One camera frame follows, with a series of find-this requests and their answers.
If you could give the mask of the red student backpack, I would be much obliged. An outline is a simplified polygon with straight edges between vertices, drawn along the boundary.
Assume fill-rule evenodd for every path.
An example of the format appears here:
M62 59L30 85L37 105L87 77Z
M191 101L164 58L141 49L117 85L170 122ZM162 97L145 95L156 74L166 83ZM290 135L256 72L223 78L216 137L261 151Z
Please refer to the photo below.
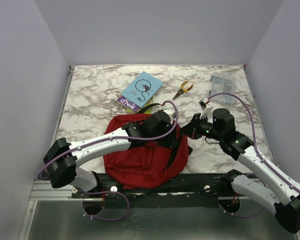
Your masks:
M109 122L106 133L126 123L145 119L143 111L135 114L117 115ZM125 189L156 188L178 175L186 166L193 151L188 138L181 134L178 147L170 149L160 143L150 142L144 147L110 153L103 156L106 174Z

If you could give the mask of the light blue book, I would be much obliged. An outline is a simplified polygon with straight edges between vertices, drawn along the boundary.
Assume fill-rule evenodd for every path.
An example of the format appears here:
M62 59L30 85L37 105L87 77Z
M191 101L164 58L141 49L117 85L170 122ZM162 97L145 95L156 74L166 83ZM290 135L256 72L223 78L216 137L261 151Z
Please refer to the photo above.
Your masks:
M138 107L143 107L161 88L163 82L143 71L121 93Z

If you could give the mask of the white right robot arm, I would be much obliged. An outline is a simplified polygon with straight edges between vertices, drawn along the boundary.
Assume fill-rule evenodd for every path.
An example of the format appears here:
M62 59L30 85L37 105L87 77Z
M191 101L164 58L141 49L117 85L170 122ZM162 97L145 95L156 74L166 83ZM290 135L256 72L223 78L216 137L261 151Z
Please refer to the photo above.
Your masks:
M260 181L253 182L242 173L220 183L220 191L231 196L235 192L257 202L272 212L288 232L300 230L300 183L293 180L259 152L250 138L236 130L234 116L225 108L212 112L213 122L201 113L194 114L180 133L191 138L206 137L218 141L222 151L251 170Z

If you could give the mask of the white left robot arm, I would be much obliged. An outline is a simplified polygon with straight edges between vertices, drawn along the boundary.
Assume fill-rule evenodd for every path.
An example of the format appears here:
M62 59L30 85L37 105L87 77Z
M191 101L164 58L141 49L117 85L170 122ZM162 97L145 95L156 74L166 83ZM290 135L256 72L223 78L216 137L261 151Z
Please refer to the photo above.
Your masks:
M145 147L148 143L170 147L178 117L177 110L168 108L92 139L77 142L67 142L64 137L57 139L43 158L52 188L72 185L91 198L97 197L101 191L99 178L96 173L82 169L83 164L108 154Z

